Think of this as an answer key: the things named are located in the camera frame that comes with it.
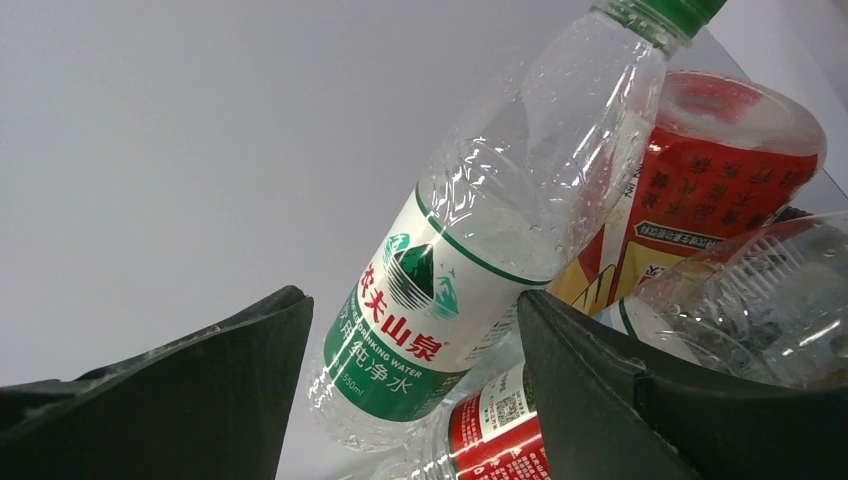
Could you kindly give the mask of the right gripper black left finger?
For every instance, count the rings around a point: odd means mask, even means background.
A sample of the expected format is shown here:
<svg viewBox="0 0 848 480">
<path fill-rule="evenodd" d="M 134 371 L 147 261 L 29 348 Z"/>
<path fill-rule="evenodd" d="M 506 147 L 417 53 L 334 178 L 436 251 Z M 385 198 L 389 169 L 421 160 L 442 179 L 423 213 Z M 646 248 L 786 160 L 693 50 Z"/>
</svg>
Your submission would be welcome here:
<svg viewBox="0 0 848 480">
<path fill-rule="evenodd" d="M 1 390 L 5 479 L 272 479 L 314 301 L 286 286 L 80 377 Z"/>
</svg>

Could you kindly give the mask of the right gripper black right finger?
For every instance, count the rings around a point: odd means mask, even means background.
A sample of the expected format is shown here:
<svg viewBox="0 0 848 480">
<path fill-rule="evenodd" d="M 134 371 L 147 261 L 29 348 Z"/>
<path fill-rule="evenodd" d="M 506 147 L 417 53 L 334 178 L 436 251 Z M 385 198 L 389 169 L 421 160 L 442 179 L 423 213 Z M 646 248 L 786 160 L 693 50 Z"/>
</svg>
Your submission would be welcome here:
<svg viewBox="0 0 848 480">
<path fill-rule="evenodd" d="M 847 391 L 712 371 L 542 290 L 518 300 L 556 479 L 843 479 Z"/>
</svg>

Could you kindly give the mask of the amber tea bottle red label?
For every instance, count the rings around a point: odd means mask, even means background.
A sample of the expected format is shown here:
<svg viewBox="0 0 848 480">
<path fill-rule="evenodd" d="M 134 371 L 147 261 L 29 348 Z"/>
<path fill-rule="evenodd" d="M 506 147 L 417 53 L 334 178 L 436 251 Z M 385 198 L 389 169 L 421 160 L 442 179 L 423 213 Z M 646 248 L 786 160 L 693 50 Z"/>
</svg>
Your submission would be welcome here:
<svg viewBox="0 0 848 480">
<path fill-rule="evenodd" d="M 771 223 L 826 153 L 822 126 L 798 102 L 733 78 L 669 73 L 637 172 L 550 292 L 599 313 L 681 260 Z"/>
</svg>

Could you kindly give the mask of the crushed clear bottle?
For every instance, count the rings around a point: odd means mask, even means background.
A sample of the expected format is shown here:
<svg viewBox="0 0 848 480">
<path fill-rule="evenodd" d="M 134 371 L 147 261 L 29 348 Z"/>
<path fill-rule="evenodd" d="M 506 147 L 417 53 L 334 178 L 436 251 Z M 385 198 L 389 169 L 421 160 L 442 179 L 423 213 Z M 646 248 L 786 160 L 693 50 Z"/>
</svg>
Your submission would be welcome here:
<svg viewBox="0 0 848 480">
<path fill-rule="evenodd" d="M 847 383 L 847 214 L 746 232 L 664 270 L 595 320 L 702 367 L 806 390 Z"/>
</svg>

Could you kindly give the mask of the green cap bottle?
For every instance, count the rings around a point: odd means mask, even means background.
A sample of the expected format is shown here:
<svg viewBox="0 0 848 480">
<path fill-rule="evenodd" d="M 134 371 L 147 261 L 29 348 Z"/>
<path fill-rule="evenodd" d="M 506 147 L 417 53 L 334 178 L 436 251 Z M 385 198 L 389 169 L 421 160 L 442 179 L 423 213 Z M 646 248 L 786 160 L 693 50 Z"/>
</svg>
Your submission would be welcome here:
<svg viewBox="0 0 848 480">
<path fill-rule="evenodd" d="M 354 451 L 401 445 L 600 231 L 675 53 L 719 1 L 596 1 L 455 123 L 322 341 L 309 407 Z"/>
</svg>

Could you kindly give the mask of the red cap bottle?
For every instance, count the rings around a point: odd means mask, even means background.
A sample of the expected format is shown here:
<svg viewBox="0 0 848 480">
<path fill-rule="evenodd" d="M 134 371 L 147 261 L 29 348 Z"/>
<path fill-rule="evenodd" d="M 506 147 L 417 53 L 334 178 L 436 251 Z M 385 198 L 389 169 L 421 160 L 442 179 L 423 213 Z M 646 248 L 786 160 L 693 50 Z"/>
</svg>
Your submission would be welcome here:
<svg viewBox="0 0 848 480">
<path fill-rule="evenodd" d="M 525 362 L 441 408 L 403 450 L 349 479 L 529 479 L 551 477 Z"/>
</svg>

